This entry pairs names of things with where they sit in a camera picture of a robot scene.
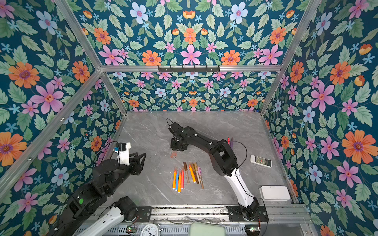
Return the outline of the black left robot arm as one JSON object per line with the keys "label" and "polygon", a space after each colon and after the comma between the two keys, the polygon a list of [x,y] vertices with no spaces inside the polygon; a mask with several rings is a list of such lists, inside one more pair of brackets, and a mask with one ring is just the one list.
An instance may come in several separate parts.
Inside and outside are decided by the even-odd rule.
{"label": "black left robot arm", "polygon": [[120,164],[115,159],[101,162],[93,170],[93,179],[69,197],[66,207],[47,235],[72,236],[130,175],[141,174],[146,156],[146,153],[133,153],[129,165]]}

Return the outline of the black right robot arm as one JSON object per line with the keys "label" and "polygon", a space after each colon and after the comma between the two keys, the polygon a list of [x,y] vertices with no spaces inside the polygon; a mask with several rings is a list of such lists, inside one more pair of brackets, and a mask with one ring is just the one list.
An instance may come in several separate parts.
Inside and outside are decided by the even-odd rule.
{"label": "black right robot arm", "polygon": [[192,127],[181,127],[177,122],[170,124],[168,129],[173,135],[170,144],[172,150],[185,151],[192,145],[209,155],[215,172],[224,177],[234,191],[243,218],[254,220],[260,203],[242,179],[237,157],[230,144],[226,140],[218,141],[204,136]]}

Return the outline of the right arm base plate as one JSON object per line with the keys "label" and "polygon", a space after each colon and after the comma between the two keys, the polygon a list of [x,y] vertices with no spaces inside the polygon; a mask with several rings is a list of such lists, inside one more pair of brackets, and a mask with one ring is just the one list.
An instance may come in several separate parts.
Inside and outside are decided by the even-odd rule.
{"label": "right arm base plate", "polygon": [[265,206],[255,210],[241,206],[226,206],[230,222],[268,222],[269,217]]}

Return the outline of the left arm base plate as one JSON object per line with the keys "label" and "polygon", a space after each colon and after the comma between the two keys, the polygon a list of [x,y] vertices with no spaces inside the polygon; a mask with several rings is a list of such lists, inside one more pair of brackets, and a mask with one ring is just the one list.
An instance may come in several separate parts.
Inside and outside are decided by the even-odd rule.
{"label": "left arm base plate", "polygon": [[152,207],[150,206],[137,206],[127,209],[122,212],[122,223],[146,223],[150,221],[152,214]]}

